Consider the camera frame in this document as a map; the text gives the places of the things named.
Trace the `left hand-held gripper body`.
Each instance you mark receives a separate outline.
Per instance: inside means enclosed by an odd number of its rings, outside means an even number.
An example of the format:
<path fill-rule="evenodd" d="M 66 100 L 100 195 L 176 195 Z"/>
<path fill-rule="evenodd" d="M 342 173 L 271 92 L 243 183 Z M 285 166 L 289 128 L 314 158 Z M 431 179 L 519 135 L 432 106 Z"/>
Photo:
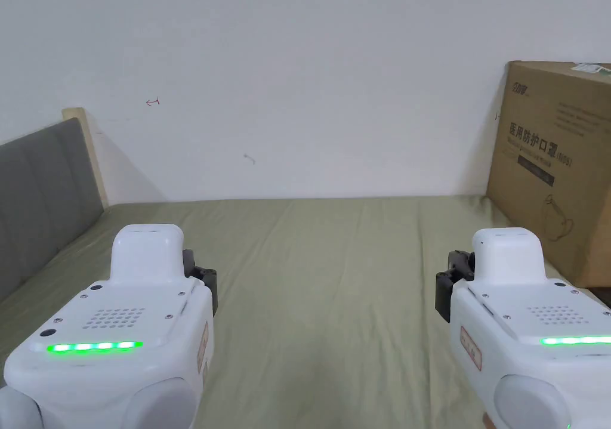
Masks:
<path fill-rule="evenodd" d="M 213 292 L 174 224 L 116 235 L 107 280 L 4 364 L 2 428 L 193 428 L 213 357 Z"/>

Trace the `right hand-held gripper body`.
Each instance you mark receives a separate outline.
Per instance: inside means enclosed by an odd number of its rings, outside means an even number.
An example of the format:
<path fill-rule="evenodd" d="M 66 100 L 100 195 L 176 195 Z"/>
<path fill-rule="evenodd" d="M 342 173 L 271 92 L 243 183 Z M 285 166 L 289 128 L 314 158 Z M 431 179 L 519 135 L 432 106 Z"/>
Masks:
<path fill-rule="evenodd" d="M 610 427 L 610 311 L 545 272 L 539 239 L 477 231 L 453 284 L 452 351 L 495 428 Z"/>

